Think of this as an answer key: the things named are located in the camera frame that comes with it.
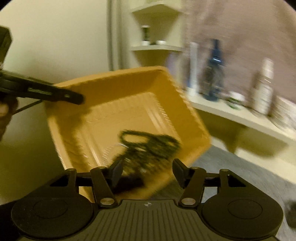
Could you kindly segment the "person left hand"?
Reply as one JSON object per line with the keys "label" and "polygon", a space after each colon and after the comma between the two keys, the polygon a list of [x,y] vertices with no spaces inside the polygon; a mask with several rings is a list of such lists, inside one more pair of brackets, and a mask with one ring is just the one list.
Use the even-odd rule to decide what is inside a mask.
{"label": "person left hand", "polygon": [[1,96],[0,139],[2,140],[7,126],[18,107],[16,97],[5,94]]}

